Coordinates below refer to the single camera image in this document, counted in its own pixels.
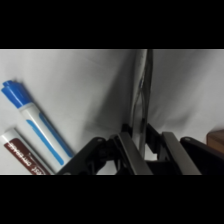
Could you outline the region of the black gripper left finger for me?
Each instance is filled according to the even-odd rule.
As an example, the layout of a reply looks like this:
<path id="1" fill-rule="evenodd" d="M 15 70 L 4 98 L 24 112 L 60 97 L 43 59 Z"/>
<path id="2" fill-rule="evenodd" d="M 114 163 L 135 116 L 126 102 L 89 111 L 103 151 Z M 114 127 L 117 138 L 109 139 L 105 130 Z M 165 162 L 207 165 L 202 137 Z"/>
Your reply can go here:
<path id="1" fill-rule="evenodd" d="M 109 139 L 94 137 L 58 174 L 98 174 L 108 161 L 114 162 L 117 174 L 151 174 L 131 134 L 131 127 L 123 124 L 121 132 Z"/>

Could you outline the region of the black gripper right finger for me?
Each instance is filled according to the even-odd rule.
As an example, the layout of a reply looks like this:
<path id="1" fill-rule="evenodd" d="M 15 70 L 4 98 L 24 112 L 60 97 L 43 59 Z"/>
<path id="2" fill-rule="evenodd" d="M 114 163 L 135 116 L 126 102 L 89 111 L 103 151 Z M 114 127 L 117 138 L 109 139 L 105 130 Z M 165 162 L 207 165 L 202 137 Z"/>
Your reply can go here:
<path id="1" fill-rule="evenodd" d="M 147 161 L 153 174 L 224 174 L 224 155 L 194 138 L 178 140 L 148 124 L 146 144 L 157 155 L 156 161 Z"/>

